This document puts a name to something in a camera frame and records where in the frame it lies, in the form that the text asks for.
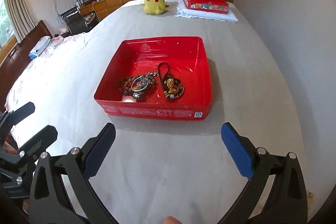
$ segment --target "wooden headboard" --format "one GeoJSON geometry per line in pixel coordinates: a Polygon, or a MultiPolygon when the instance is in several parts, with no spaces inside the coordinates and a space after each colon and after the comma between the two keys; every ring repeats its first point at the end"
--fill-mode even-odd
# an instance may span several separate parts
{"type": "Polygon", "coordinates": [[[41,37],[49,35],[52,37],[47,26],[41,20],[21,43],[10,51],[0,67],[0,111],[5,111],[5,103],[11,87],[30,63],[29,52],[40,40],[41,37]]]}

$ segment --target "bead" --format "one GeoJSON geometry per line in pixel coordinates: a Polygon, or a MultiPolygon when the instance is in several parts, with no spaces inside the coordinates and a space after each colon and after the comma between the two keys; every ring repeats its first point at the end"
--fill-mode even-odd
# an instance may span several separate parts
{"type": "Polygon", "coordinates": [[[167,80],[167,87],[172,88],[173,85],[174,85],[174,79],[173,78],[169,78],[167,80]]]}

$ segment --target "metal keyring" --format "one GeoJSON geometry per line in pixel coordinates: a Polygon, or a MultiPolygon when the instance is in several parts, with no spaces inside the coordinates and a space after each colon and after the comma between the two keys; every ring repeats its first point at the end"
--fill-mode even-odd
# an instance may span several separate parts
{"type": "Polygon", "coordinates": [[[148,85],[149,85],[149,79],[148,79],[148,77],[147,77],[147,76],[145,76],[145,77],[144,77],[144,76],[139,76],[137,79],[135,79],[135,80],[133,81],[133,83],[132,83],[132,85],[131,85],[131,89],[132,89],[133,92],[140,92],[140,91],[145,90],[145,89],[148,87],[148,85]],[[133,88],[133,85],[134,85],[135,81],[137,81],[137,80],[140,79],[140,78],[147,79],[147,85],[146,85],[144,88],[142,88],[141,90],[135,90],[135,89],[133,88]]]}

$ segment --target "plush toy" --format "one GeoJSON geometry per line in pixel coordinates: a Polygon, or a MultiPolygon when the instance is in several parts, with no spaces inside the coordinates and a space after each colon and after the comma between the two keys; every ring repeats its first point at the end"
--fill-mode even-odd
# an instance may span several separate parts
{"type": "Polygon", "coordinates": [[[144,4],[142,4],[143,10],[148,15],[161,15],[164,13],[166,7],[165,0],[144,0],[144,4]]]}

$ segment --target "blue gripper pad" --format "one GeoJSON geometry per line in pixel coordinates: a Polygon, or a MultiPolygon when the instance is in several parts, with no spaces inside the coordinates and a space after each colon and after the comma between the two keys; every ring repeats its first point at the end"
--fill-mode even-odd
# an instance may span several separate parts
{"type": "Polygon", "coordinates": [[[222,140],[235,162],[240,174],[249,180],[253,177],[253,160],[239,140],[239,134],[230,123],[225,123],[221,130],[222,140]]]}

